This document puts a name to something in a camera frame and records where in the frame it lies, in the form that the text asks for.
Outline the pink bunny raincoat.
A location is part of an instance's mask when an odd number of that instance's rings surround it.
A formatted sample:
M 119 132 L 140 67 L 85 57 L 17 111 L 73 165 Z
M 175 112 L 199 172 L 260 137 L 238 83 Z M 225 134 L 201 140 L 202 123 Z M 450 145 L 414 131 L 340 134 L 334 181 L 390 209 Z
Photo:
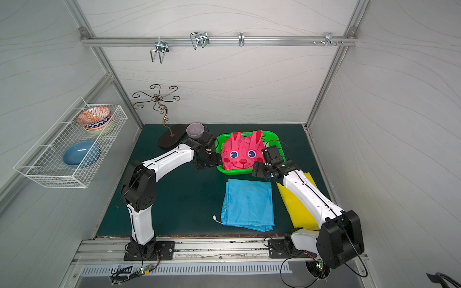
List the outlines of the pink bunny raincoat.
M 221 156 L 224 170 L 253 169 L 256 161 L 263 162 L 263 131 L 255 131 L 243 138 L 241 132 L 232 133 L 224 143 Z

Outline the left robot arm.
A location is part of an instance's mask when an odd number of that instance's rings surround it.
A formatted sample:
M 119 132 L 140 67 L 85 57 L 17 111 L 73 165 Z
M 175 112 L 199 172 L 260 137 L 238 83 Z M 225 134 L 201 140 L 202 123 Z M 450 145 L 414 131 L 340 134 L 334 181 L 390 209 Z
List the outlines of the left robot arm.
M 198 170 L 222 164 L 216 152 L 217 138 L 209 132 L 197 139 L 186 139 L 174 149 L 144 162 L 129 164 L 123 179 L 121 200 L 125 203 L 132 227 L 131 239 L 142 248 L 154 242 L 151 208 L 157 196 L 157 183 L 176 168 L 193 162 Z

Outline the green plastic basket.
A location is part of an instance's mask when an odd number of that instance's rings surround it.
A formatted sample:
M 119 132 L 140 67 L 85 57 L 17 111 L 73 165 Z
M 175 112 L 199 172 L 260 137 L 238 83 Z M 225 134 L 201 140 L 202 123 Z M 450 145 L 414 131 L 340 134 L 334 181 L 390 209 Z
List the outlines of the green plastic basket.
M 222 157 L 217 170 L 228 176 L 250 174 L 256 162 L 265 161 L 262 151 L 271 146 L 285 157 L 282 143 L 273 132 L 257 130 L 222 134 L 216 140 L 216 152 Z

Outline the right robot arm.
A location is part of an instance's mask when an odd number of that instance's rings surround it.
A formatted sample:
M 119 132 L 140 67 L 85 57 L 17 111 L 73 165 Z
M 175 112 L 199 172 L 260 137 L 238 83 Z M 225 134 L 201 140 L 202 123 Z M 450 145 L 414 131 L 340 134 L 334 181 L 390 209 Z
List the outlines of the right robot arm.
M 255 162 L 254 177 L 281 180 L 313 216 L 319 231 L 304 228 L 290 234 L 294 247 L 317 254 L 331 269 L 349 262 L 364 253 L 360 217 L 352 210 L 345 211 L 333 203 L 305 176 L 292 160 L 285 161 L 275 146 L 262 150 L 263 162 Z

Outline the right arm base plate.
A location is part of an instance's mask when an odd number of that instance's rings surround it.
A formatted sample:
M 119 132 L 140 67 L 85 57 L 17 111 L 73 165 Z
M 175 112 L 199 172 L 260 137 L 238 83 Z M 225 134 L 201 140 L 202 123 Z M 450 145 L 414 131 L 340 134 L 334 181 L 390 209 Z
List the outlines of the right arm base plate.
M 271 259 L 288 259 L 288 258 L 307 258 L 316 259 L 317 254 L 295 248 L 292 241 L 288 238 L 282 239 L 264 239 L 264 246 L 268 248 Z

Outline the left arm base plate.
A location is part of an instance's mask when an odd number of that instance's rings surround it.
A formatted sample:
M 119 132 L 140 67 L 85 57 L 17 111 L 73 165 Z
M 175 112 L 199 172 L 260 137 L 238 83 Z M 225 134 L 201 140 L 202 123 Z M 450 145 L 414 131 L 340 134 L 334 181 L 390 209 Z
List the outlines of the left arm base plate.
M 124 261 L 172 260 L 174 255 L 174 241 L 151 240 L 145 245 L 130 241 L 125 246 Z

